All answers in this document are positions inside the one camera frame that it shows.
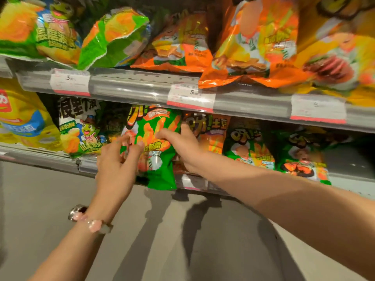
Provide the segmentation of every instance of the person's left arm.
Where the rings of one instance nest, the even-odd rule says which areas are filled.
[[[127,145],[127,140],[121,137],[104,146],[101,156],[98,156],[98,173],[95,177],[97,191],[85,212],[88,220],[101,220],[110,224],[130,194],[144,146],[143,142],[131,146],[122,164],[120,147]],[[86,221],[78,221],[29,281],[85,280],[103,237],[98,232],[92,233]]]

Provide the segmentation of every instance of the orange snack bag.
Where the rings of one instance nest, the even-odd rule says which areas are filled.
[[[296,69],[298,12],[296,0],[222,0],[223,32],[212,65],[200,88],[250,78],[277,88],[303,82]]]
[[[212,61],[207,38],[206,13],[183,11],[180,20],[167,26],[131,67],[202,73]]]
[[[185,112],[183,120],[190,126],[200,146],[217,154],[223,145],[231,117],[220,114]]]

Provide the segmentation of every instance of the bracelet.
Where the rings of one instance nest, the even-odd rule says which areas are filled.
[[[87,210],[87,206],[78,204],[76,207],[74,207],[68,216],[68,220],[71,220],[73,222],[86,222],[88,225],[88,229],[92,232],[99,232],[102,235],[109,234],[112,231],[113,225],[106,224],[102,220],[89,220],[88,215],[85,214]]]

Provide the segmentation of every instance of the forearm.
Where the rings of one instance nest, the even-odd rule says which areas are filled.
[[[121,202],[96,196],[86,211],[90,220],[110,223]],[[87,223],[77,222],[29,281],[83,281],[95,260],[104,235],[92,233]]]
[[[375,279],[375,206],[361,196],[213,153],[194,165],[201,176],[368,279]]]

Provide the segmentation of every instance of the hand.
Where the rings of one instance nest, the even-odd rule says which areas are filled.
[[[130,148],[124,163],[120,155],[121,146]],[[93,219],[110,222],[122,203],[129,196],[137,173],[139,156],[144,150],[144,143],[129,146],[129,136],[118,138],[101,149],[97,157],[98,173],[96,194],[87,210]]]
[[[191,173],[197,173],[194,163],[204,151],[199,147],[198,140],[195,138],[188,124],[185,122],[181,123],[181,134],[163,128],[155,134],[155,137],[169,141],[180,155],[186,169]]]

